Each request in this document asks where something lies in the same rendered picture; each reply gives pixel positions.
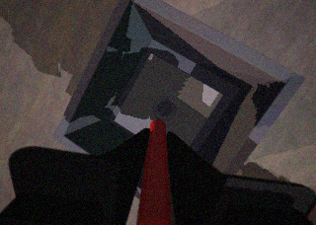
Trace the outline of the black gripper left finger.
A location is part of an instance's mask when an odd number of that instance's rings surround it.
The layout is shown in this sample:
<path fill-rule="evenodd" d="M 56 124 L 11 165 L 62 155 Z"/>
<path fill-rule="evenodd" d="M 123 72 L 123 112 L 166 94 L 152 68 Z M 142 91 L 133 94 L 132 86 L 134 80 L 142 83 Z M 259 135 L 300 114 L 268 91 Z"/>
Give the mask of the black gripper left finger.
<path fill-rule="evenodd" d="M 140 179 L 150 128 L 101 155 L 27 146 L 10 155 L 17 197 L 22 191 L 99 202 L 103 225 L 125 225 Z"/>

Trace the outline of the dark grey open box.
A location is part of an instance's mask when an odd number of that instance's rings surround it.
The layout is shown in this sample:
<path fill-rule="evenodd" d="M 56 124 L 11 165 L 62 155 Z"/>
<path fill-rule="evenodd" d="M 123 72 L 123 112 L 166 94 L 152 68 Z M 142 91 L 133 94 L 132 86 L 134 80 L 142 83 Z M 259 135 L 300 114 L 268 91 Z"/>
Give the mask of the dark grey open box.
<path fill-rule="evenodd" d="M 118 0 L 52 139 L 101 156 L 135 135 L 114 120 L 151 53 L 223 95 L 190 147 L 224 174 L 306 80 L 161 0 Z"/>

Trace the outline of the dark grey plate with hole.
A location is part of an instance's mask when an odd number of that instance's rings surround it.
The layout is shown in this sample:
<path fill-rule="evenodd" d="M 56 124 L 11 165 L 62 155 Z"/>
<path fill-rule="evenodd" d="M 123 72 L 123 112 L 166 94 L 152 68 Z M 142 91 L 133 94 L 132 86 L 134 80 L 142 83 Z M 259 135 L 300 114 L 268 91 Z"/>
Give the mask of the dark grey plate with hole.
<path fill-rule="evenodd" d="M 166 136 L 174 132 L 190 146 L 222 96 L 151 53 L 114 121 L 136 134 L 162 119 Z M 163 109 L 165 101 L 171 112 Z"/>

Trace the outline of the red peg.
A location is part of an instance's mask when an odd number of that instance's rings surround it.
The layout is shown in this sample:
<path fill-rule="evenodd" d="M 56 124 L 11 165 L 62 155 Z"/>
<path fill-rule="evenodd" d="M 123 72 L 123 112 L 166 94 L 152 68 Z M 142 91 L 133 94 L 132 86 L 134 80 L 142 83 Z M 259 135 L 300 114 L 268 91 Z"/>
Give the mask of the red peg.
<path fill-rule="evenodd" d="M 172 225 L 166 124 L 150 123 L 136 225 Z"/>

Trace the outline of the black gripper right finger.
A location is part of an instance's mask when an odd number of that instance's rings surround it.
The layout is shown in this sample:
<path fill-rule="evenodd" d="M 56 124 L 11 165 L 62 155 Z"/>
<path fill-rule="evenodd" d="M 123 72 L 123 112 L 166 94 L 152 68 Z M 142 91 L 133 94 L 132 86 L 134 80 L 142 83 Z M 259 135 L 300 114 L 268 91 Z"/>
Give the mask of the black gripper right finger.
<path fill-rule="evenodd" d="M 304 185 L 221 173 L 171 131 L 167 153 L 172 225 L 220 225 L 236 204 L 306 216 L 316 206 L 316 192 Z"/>

